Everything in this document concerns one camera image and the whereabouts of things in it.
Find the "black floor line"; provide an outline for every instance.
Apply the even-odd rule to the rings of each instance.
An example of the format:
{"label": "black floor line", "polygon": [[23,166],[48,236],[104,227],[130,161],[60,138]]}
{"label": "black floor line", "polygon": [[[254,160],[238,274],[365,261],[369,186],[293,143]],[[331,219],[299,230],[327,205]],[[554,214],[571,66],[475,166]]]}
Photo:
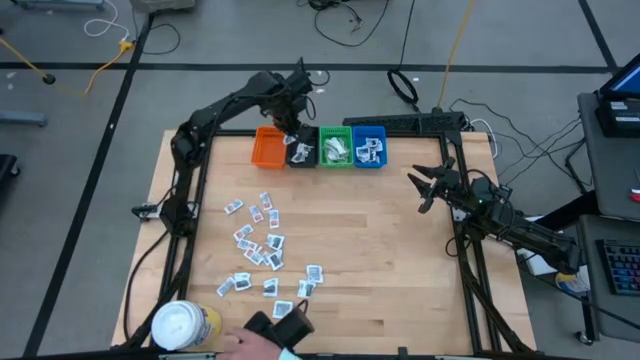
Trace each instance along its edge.
{"label": "black floor line", "polygon": [[[136,70],[163,71],[287,71],[295,68],[295,60],[291,63],[255,63],[255,64],[190,64],[190,63],[139,63]],[[67,63],[42,62],[35,66],[47,70],[95,70],[101,63]],[[109,70],[127,70],[129,64],[117,63]],[[305,63],[308,70],[330,71],[387,71],[396,68],[397,64],[322,64]],[[0,69],[29,69],[20,62],[0,63]],[[405,64],[403,71],[413,72],[444,72],[444,64]],[[545,66],[545,65],[453,65],[450,69],[454,73],[492,73],[492,74],[605,74],[610,72],[607,66]]]}
{"label": "black floor line", "polygon": [[591,28],[591,33],[593,34],[593,37],[598,44],[598,48],[600,48],[600,52],[602,53],[604,61],[607,63],[607,67],[609,67],[610,72],[615,73],[616,71],[618,71],[618,65],[616,64],[616,60],[611,54],[611,50],[609,50],[609,45],[607,45],[607,42],[604,39],[604,35],[602,35],[602,31],[600,31],[600,26],[598,26],[598,22],[596,21],[596,18],[591,11],[591,7],[589,7],[589,3],[587,2],[587,0],[578,0],[578,4],[580,4],[582,13],[587,19],[589,28]]}
{"label": "black floor line", "polygon": [[136,47],[133,56],[131,57],[131,62],[127,68],[127,72],[124,75],[120,91],[116,96],[113,109],[111,110],[111,115],[109,116],[109,122],[107,123],[104,134],[102,135],[102,140],[100,141],[96,157],[93,160],[89,177],[84,186],[84,190],[82,191],[80,202],[73,216],[69,232],[67,233],[67,238],[62,246],[60,257],[58,258],[53,275],[51,276],[51,281],[49,282],[42,305],[40,306],[40,311],[38,311],[38,316],[36,317],[33,328],[31,329],[31,334],[29,335],[29,340],[27,341],[23,356],[36,356],[40,349],[42,339],[44,338],[45,331],[47,330],[47,325],[51,319],[51,314],[53,313],[56,301],[58,300],[60,288],[62,287],[64,277],[69,268],[69,264],[71,263],[73,252],[76,244],[78,243],[78,238],[80,237],[84,220],[87,216],[87,212],[89,211],[91,199],[93,198],[96,186],[98,185],[98,179],[100,178],[100,173],[104,167],[104,162],[107,158],[107,153],[109,152],[109,146],[111,145],[111,140],[113,139],[113,135],[118,126],[120,114],[122,113],[122,108],[127,100],[127,95],[129,94],[131,83],[133,81],[133,75],[136,72],[138,62],[142,56],[142,49],[144,48],[144,43],[147,40],[147,35],[149,34],[149,28],[152,22],[153,16],[149,16],[138,40],[140,45]]}

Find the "human hand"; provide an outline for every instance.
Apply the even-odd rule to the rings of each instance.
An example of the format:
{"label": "human hand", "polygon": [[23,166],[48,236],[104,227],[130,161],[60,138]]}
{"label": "human hand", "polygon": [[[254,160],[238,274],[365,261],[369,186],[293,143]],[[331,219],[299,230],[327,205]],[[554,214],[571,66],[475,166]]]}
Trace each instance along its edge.
{"label": "human hand", "polygon": [[225,334],[233,336],[224,346],[217,360],[278,360],[282,350],[271,341],[247,329],[234,329]]}

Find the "orange bin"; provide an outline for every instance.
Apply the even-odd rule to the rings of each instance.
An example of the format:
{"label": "orange bin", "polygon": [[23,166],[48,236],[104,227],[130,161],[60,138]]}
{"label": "orange bin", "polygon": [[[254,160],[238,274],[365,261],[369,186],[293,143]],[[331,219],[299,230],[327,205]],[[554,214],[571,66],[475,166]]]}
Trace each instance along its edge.
{"label": "orange bin", "polygon": [[253,143],[251,163],[261,168],[283,168],[287,153],[283,140],[284,133],[274,126],[259,126]]}

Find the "white cable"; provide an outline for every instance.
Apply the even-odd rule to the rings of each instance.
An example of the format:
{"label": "white cable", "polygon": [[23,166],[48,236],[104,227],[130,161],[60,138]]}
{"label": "white cable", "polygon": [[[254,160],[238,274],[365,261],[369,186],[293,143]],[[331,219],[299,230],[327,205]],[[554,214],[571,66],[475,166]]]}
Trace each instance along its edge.
{"label": "white cable", "polygon": [[496,136],[493,133],[493,129],[491,129],[491,125],[489,125],[489,123],[486,122],[484,119],[471,120],[470,124],[473,125],[473,123],[476,123],[476,122],[483,123],[487,127],[487,129],[489,129],[489,135],[493,139],[493,158],[494,159],[497,158],[498,157],[498,143],[496,142]]}
{"label": "white cable", "polygon": [[[98,36],[102,36],[104,34],[107,33],[107,31],[109,31],[109,29],[111,29],[112,26],[115,27],[119,27],[120,29],[126,31],[126,35],[122,38],[122,41],[127,41],[127,39],[129,39],[129,29],[127,29],[126,27],[120,25],[120,24],[116,24],[116,20],[118,20],[118,8],[116,8],[115,5],[113,5],[113,3],[109,0],[104,0],[107,4],[111,5],[111,7],[113,8],[113,20],[109,21],[109,20],[104,20],[104,19],[91,19],[89,21],[87,21],[86,23],[84,23],[84,33],[87,34],[87,36],[91,36],[91,37],[98,37]],[[107,27],[104,28],[104,30],[97,32],[97,33],[90,33],[89,30],[87,30],[87,26],[89,26],[89,24],[92,23],[103,23],[103,24],[107,24]]]}

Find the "yellow cable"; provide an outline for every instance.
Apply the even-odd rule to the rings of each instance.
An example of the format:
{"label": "yellow cable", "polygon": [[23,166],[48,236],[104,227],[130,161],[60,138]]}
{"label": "yellow cable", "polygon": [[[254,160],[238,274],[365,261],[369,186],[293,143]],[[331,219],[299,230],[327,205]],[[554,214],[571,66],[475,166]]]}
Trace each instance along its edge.
{"label": "yellow cable", "polygon": [[440,108],[440,105],[442,105],[442,100],[444,99],[444,93],[447,90],[447,77],[449,76],[449,68],[451,67],[451,63],[453,62],[453,57],[456,54],[456,48],[458,47],[458,42],[460,42],[460,38],[464,33],[464,29],[467,27],[467,21],[469,20],[469,15],[471,15],[471,10],[473,9],[474,2],[475,0],[469,0],[469,5],[467,6],[467,12],[464,14],[464,19],[462,20],[462,24],[460,24],[458,35],[456,36],[456,39],[453,42],[453,46],[451,47],[451,53],[449,53],[449,60],[447,61],[447,67],[444,69],[444,78],[442,79],[442,88],[440,89],[440,97],[438,98],[438,105],[436,105],[437,108]]}
{"label": "yellow cable", "polygon": [[89,80],[89,84],[87,85],[87,88],[84,90],[85,95],[88,94],[89,91],[91,91],[91,87],[93,87],[93,81],[96,79],[96,76],[98,76],[98,74],[102,70],[104,70],[104,69],[108,68],[109,66],[113,65],[113,63],[118,61],[118,59],[120,59],[120,57],[122,55],[124,55],[124,53],[129,51],[131,48],[133,48],[133,43],[130,43],[130,42],[127,42],[127,41],[120,41],[120,52],[111,61],[109,61],[108,63],[102,65],[98,70],[96,70],[93,73],[93,75],[91,75],[91,80]]}
{"label": "yellow cable", "polygon": [[37,72],[43,78],[47,77],[44,71],[38,69],[35,65],[33,65],[26,57],[24,57],[18,50],[16,50],[13,46],[11,46],[4,38],[0,37],[0,44],[4,45],[7,49],[9,49],[18,59],[22,60],[25,64],[27,64],[33,71]]}

